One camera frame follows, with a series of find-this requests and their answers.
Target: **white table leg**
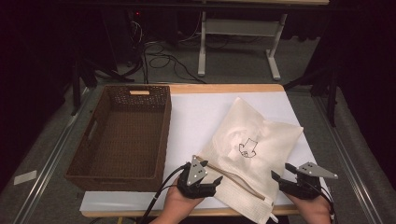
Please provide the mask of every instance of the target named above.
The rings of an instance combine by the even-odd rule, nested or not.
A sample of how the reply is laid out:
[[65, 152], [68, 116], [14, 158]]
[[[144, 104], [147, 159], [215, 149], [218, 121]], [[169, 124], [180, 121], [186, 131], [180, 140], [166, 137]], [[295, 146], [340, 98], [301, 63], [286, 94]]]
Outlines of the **white table leg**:
[[283, 27], [285, 26], [285, 21], [286, 21], [287, 17], [288, 17], [287, 14], [283, 14], [282, 15], [282, 17], [280, 19], [280, 22], [279, 22], [279, 25], [278, 25], [277, 30], [276, 30], [276, 35], [274, 37], [273, 47], [266, 51], [266, 56], [267, 56], [267, 59], [268, 59], [268, 63], [270, 64], [270, 69], [271, 69], [271, 73], [273, 75], [273, 79], [274, 80], [280, 80], [280, 74], [279, 74], [279, 71], [277, 70], [277, 66], [276, 66], [276, 61], [275, 61], [274, 55], [275, 55], [276, 48], [277, 48], [277, 45], [278, 45], [279, 40], [280, 40], [280, 36], [282, 35]]

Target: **basket handle hole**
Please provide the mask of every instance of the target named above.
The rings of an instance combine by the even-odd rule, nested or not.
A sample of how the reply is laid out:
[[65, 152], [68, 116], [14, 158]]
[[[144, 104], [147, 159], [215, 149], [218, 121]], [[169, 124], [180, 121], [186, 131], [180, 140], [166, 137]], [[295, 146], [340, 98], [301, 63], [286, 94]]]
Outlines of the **basket handle hole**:
[[129, 91], [131, 95], [149, 95], [149, 91]]

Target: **metal rail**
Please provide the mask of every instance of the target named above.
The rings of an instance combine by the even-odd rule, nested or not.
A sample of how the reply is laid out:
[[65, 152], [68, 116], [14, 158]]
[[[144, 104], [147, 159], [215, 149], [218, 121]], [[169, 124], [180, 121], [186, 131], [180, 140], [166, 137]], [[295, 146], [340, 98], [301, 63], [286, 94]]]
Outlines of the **metal rail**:
[[41, 195], [44, 192], [44, 189], [50, 182], [50, 178], [55, 171], [55, 168], [59, 162], [59, 159], [62, 157], [65, 148], [64, 148], [64, 143], [66, 142], [69, 134], [73, 130], [73, 127], [76, 123], [76, 120], [78, 119], [78, 116], [80, 115], [82, 109], [84, 108], [84, 105], [87, 104], [88, 98], [92, 95], [92, 91], [90, 91], [88, 88], [85, 89], [85, 91], [82, 93], [83, 96], [83, 104], [79, 108], [78, 112], [76, 115], [72, 116], [70, 120], [67, 122], [66, 126], [64, 127], [63, 132], [61, 133], [54, 149], [52, 150], [51, 154], [49, 155], [49, 158], [44, 165], [40, 175], [38, 176], [34, 186], [32, 187], [29, 195], [26, 197], [25, 202], [23, 203], [20, 212], [17, 214], [16, 218], [14, 219], [14, 224], [23, 224], [23, 223], [28, 223], [30, 216], [33, 214], [35, 211], [35, 207], [37, 206]]
[[371, 224], [382, 224], [382, 219], [380, 215], [377, 212], [377, 209], [375, 208], [375, 205], [371, 199], [371, 195], [369, 194], [366, 186], [364, 185], [363, 181], [361, 180], [360, 175], [358, 174], [358, 171], [355, 168], [355, 165], [353, 164], [352, 160], [350, 159], [347, 149], [345, 148], [341, 137], [337, 130], [330, 124], [330, 122], [327, 119], [327, 113], [326, 113], [326, 105], [323, 102], [323, 99], [321, 97], [316, 96], [313, 97], [314, 103], [317, 106], [320, 115], [323, 117], [323, 119], [326, 121], [326, 125], [332, 135], [332, 138], [337, 145], [337, 154], [340, 158], [340, 162], [343, 165], [346, 175], [349, 179], [349, 182], [355, 191], [355, 194], [361, 204], [361, 208], [363, 209], [364, 214], [367, 217], [367, 220]]

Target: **metal stand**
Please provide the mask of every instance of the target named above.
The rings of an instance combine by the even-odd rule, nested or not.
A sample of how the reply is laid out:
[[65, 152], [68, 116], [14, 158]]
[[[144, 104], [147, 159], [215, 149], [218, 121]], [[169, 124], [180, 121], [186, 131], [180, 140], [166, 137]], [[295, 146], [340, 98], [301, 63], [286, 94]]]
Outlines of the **metal stand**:
[[273, 36], [274, 42], [271, 49], [265, 51], [271, 73], [274, 80], [280, 80], [280, 74], [274, 58], [277, 45], [285, 26], [287, 14], [282, 14], [280, 21], [238, 21], [238, 20], [215, 20], [207, 19], [206, 12], [202, 12], [201, 22], [201, 47], [198, 61], [198, 76], [205, 76], [206, 49], [205, 41], [207, 34], [214, 35], [253, 35]]

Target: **brown wicker basket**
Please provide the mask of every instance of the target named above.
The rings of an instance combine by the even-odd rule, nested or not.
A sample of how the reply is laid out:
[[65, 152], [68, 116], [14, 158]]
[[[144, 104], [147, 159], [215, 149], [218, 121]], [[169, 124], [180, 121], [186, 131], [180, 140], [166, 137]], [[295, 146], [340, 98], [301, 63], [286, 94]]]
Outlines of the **brown wicker basket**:
[[84, 190], [157, 191], [171, 108], [168, 86], [105, 86], [65, 178]]

